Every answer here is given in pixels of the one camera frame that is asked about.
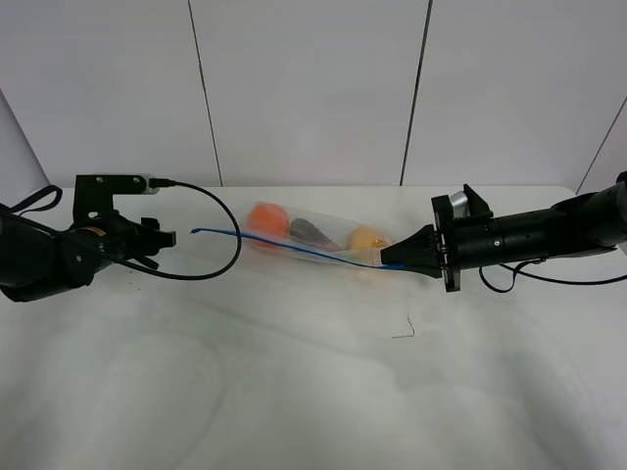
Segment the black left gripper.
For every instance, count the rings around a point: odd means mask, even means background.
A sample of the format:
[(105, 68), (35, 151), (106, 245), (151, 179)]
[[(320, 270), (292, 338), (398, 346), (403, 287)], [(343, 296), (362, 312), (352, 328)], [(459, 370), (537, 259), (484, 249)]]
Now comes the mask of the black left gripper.
[(139, 222), (125, 216), (123, 224), (111, 226), (92, 223), (64, 231), (64, 256), (87, 264), (112, 264), (112, 259), (133, 269), (158, 269), (159, 264), (147, 251), (160, 251), (176, 245), (174, 231), (162, 231), (156, 218), (142, 217)]

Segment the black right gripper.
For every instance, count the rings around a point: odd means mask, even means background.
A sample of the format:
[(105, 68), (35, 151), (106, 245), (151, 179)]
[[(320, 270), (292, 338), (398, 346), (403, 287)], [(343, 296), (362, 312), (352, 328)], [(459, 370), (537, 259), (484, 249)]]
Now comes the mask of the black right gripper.
[(407, 239), (382, 249), (381, 262), (403, 265), (405, 271), (434, 279), (444, 275), (446, 292), (458, 292), (462, 270), (485, 266), (494, 258), (492, 217), (454, 218), (449, 196), (438, 196), (431, 202), (437, 231), (432, 224), (423, 226)]

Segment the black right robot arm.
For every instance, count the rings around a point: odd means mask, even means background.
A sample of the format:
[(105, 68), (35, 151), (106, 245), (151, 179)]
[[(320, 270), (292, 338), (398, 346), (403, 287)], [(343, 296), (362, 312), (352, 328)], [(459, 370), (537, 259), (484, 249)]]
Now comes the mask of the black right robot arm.
[(583, 258), (614, 251), (626, 241), (626, 175), (613, 186), (548, 209), (496, 217), (469, 185), (431, 201), (434, 223), (380, 254), (389, 268), (443, 279), (460, 289), (467, 269), (498, 265), (512, 273), (548, 259)]

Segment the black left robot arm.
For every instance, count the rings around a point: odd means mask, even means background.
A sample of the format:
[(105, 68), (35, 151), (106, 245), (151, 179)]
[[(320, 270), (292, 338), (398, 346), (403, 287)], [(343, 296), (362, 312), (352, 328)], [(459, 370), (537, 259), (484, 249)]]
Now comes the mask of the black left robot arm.
[(116, 259), (156, 269), (152, 257), (175, 244), (175, 233), (157, 219), (134, 222), (116, 210), (89, 211), (57, 234), (3, 214), (1, 292), (18, 303), (38, 301), (90, 285)]

